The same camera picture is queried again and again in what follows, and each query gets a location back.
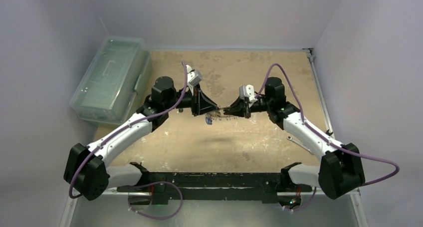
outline white wall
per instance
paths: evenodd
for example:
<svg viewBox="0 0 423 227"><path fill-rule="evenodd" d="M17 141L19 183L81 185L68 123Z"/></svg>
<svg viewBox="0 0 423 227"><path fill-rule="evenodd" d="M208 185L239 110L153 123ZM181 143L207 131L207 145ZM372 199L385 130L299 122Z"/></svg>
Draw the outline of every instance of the white wall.
<svg viewBox="0 0 423 227"><path fill-rule="evenodd" d="M93 0L111 34L152 48L313 47L340 0Z"/></svg>
<svg viewBox="0 0 423 227"><path fill-rule="evenodd" d="M423 226L423 0L342 0L316 48L338 139L397 162L363 187L371 226ZM367 179L393 168L364 161Z"/></svg>
<svg viewBox="0 0 423 227"><path fill-rule="evenodd" d="M0 0L0 20L0 226L58 226L94 131L68 103L105 31L90 0Z"/></svg>

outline metal frame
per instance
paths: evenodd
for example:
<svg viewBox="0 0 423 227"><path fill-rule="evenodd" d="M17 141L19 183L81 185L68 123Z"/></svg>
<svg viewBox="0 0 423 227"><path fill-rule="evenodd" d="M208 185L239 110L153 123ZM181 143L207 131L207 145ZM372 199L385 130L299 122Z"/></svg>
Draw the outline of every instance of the metal frame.
<svg viewBox="0 0 423 227"><path fill-rule="evenodd" d="M311 68L312 73L313 73L314 81L315 81L315 84L316 84L316 89L318 91L318 95L319 95L319 99L320 99L320 104L321 104L321 107L322 107L322 110L323 110L323 114L325 116L326 128L330 131L333 131L332 124L331 124L330 117L329 117L329 113L328 113L328 110L327 110L327 107L326 107L326 102L324 100L323 93L322 93L322 90L320 88L320 82L319 82L319 79L317 77L317 73L316 73L316 70L315 70L315 66L314 66L314 57L315 56L312 54L312 48L311 49L303 49L302 51L304 51L306 53L307 58L309 59L309 62L310 62L310 68ZM147 193L147 192L144 192L144 193L141 193L141 192L138 192L138 193L118 192L117 188L108 189L108 190L105 190L103 192L103 195L124 195L124 196L127 196L129 194L132 195L132 196L148 196L149 195L149 193ZM304 192L302 194L305 195L305 196L311 195L310 192ZM277 193L277 196L292 196L292 195L295 195L295 192L278 192ZM325 194L323 193L323 191L320 188L318 188L317 191L316 191L316 195L325 195ZM367 221L366 214L364 212L363 205L362 205L362 202L361 202L361 199L360 199L360 190L357 188L354 191L346 193L346 195L349 195L351 197L351 202L352 202L352 205L353 205L353 208L354 208L354 212L355 212L355 215L356 215L358 225L360 227L368 227L368 221ZM78 202L78 199L74 199L74 200L71 199L71 198L67 199L66 206L65 206L65 209L63 211L63 215L62 215L62 218L61 218L61 221L60 221L60 225L59 225L60 227L69 227L70 226L77 202Z"/></svg>

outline transparent container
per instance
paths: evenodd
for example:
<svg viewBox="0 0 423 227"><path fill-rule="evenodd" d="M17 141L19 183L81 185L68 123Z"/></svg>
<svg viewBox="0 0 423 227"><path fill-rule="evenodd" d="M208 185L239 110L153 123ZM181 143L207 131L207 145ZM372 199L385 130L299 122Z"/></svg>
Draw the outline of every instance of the transparent container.
<svg viewBox="0 0 423 227"><path fill-rule="evenodd" d="M107 36L70 105L80 119L120 125L140 105L151 69L142 39Z"/></svg>

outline white paint marks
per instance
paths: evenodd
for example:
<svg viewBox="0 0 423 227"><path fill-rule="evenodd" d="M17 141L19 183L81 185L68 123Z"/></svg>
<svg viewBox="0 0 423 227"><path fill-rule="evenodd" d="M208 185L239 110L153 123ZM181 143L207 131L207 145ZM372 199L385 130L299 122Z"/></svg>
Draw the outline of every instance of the white paint marks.
<svg viewBox="0 0 423 227"><path fill-rule="evenodd" d="M164 166L162 166L163 168L166 168L166 170L168 170L168 171L170 171L171 170L171 168L168 166L168 163L167 162L165 162L165 165Z"/></svg>
<svg viewBox="0 0 423 227"><path fill-rule="evenodd" d="M255 124L256 123L256 121L255 121L255 117L257 116L257 114L256 113L252 113L251 114L251 118L250 118L250 122L252 123L252 124Z"/></svg>
<svg viewBox="0 0 423 227"><path fill-rule="evenodd" d="M239 132L243 132L243 133L249 132L249 133L251 133L252 131L251 130L247 130L247 129L242 129L242 130L232 130L232 132L236 132L236 133L239 133Z"/></svg>
<svg viewBox="0 0 423 227"><path fill-rule="evenodd" d="M208 189L208 190L214 190L214 189L239 189L239 190L243 190L243 189L252 189L254 187L206 187L206 185L204 185L204 187L184 187L184 189L190 189L190 190L199 190L199 189Z"/></svg>
<svg viewBox="0 0 423 227"><path fill-rule="evenodd" d="M143 161L144 157L142 157L141 155L134 155L134 159L138 159L138 162Z"/></svg>

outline clear plastic lid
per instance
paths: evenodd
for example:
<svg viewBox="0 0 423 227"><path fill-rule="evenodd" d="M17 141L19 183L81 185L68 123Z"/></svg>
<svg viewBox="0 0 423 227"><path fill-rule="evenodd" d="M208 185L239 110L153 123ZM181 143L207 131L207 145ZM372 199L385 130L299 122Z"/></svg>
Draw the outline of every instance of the clear plastic lid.
<svg viewBox="0 0 423 227"><path fill-rule="evenodd" d="M123 122L147 54L142 39L107 36L70 101L78 116Z"/></svg>

